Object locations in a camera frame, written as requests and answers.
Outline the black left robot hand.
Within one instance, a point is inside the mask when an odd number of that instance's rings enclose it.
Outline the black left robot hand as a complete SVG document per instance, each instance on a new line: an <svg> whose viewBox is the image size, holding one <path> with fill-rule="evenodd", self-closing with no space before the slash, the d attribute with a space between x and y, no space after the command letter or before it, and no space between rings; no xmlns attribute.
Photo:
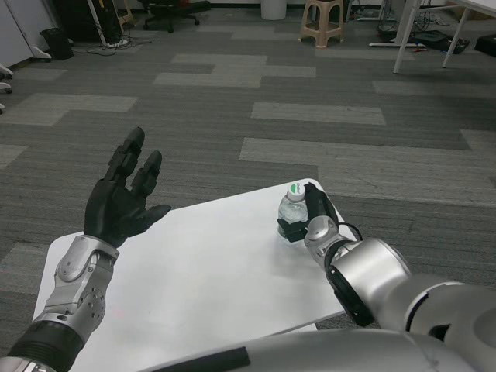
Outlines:
<svg viewBox="0 0 496 372"><path fill-rule="evenodd" d="M148 208L147 198L157 186L162 154L154 150L137 168L145 132L136 127L117 147L105 176L95 184L84 215L84 234L119 248L128 238L146 232L170 210L169 205Z"/></svg>

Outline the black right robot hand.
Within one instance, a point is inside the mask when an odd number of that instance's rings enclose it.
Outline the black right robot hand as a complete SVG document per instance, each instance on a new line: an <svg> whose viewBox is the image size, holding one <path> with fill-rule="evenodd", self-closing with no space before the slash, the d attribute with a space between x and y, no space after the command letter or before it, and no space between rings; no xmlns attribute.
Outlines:
<svg viewBox="0 0 496 372"><path fill-rule="evenodd" d="M294 182L288 186L278 209L277 229L289 243L305 238L309 223L317 216L326 215L339 222L334 205L327 194L312 182Z"/></svg>

